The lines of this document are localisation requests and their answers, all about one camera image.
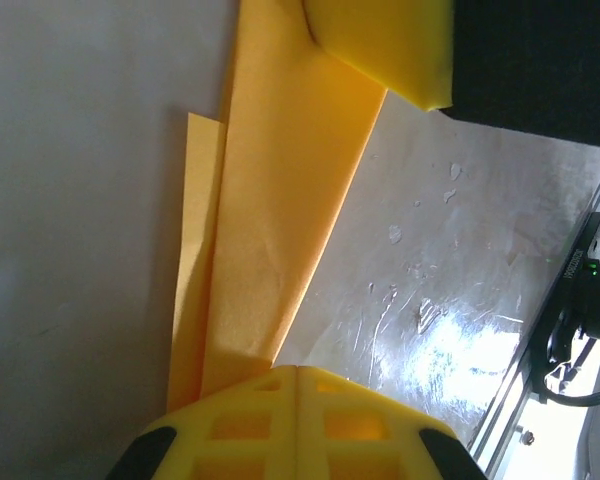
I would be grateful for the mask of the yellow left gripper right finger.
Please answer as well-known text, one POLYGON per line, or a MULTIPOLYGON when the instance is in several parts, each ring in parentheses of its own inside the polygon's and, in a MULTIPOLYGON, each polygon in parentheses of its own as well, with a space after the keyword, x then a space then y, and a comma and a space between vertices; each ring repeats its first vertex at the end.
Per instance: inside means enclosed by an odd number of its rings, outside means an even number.
POLYGON ((434 417, 317 367, 297 393, 297 480, 488 480, 434 417))

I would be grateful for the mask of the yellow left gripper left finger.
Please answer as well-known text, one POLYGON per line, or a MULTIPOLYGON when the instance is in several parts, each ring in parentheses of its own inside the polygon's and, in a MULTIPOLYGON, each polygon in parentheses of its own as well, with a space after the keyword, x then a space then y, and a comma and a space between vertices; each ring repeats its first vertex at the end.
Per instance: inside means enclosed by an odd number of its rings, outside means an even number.
POLYGON ((168 413, 105 480, 296 480, 296 393, 284 366, 168 413))

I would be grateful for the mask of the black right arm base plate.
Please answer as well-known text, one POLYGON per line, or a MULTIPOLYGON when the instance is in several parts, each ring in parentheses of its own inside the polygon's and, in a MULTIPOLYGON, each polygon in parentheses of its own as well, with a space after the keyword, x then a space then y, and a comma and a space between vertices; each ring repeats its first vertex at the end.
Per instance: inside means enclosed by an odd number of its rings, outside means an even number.
POLYGON ((600 270, 600 212, 589 214, 565 264, 544 301, 529 341, 531 391, 541 402, 569 407, 600 405, 600 391, 567 396, 552 391, 546 379, 571 361, 572 342, 588 316, 586 286, 600 270))

